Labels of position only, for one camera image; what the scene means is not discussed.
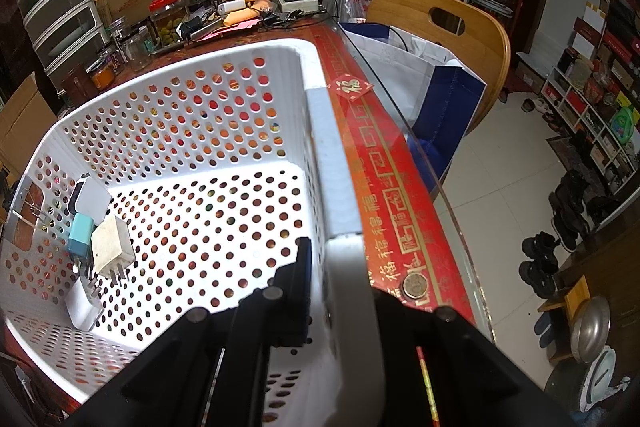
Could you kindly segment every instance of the white plastic basket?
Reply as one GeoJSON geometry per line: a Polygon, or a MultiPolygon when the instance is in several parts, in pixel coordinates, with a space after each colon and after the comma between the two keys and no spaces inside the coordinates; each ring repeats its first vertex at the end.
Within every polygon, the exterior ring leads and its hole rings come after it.
{"type": "Polygon", "coordinates": [[[202,55],[101,95],[47,133],[18,194],[32,182],[53,225],[38,222],[23,251],[10,218],[0,305],[27,354],[73,398],[86,400],[187,309],[221,311],[266,286],[308,236],[309,339],[272,350],[264,420],[323,425],[346,414],[363,425],[380,413],[360,216],[309,42],[202,55]],[[105,309],[91,333],[74,330],[64,304],[74,281],[66,203],[86,172],[108,188],[136,251],[126,281],[100,278],[105,309]]]}

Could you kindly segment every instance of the teal charger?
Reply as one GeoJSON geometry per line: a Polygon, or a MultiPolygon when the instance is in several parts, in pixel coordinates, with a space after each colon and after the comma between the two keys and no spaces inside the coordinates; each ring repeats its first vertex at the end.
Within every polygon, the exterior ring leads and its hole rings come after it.
{"type": "Polygon", "coordinates": [[[74,266],[89,265],[89,245],[91,244],[91,234],[94,228],[95,223],[91,217],[84,214],[76,214],[74,217],[69,232],[68,247],[66,248],[74,261],[74,266]]]}

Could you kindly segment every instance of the orange jar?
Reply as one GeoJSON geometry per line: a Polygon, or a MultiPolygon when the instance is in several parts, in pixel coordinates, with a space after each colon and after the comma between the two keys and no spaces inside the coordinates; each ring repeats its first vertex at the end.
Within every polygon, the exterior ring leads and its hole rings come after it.
{"type": "Polygon", "coordinates": [[[115,80],[116,76],[113,73],[113,69],[110,67],[106,60],[98,60],[87,70],[92,82],[98,90],[103,90],[110,86],[115,80]]]}

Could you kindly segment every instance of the floor mat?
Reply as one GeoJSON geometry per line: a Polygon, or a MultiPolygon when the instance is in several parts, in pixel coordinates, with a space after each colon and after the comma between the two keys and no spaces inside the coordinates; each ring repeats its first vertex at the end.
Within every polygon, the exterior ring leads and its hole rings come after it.
{"type": "Polygon", "coordinates": [[[584,192],[584,202],[587,203],[596,196],[607,196],[607,191],[600,181],[600,177],[596,173],[595,169],[588,167],[584,164],[580,158],[580,154],[571,143],[570,136],[558,136],[555,138],[548,138],[546,142],[549,147],[556,153],[560,163],[565,169],[575,169],[582,177],[589,182],[589,186],[584,192]]]}

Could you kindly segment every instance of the white shopping bag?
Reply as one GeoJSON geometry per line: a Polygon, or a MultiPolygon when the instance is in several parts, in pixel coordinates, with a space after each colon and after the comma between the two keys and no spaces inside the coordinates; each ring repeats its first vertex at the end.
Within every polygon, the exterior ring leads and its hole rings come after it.
{"type": "MultiPolygon", "coordinates": [[[[448,49],[399,28],[375,23],[343,23],[342,27],[380,79],[367,80],[374,85],[383,107],[398,127],[404,128],[380,82],[440,177],[476,113],[486,84],[448,49]]],[[[410,140],[409,147],[431,187],[431,175],[417,160],[418,145],[410,140]]]]}

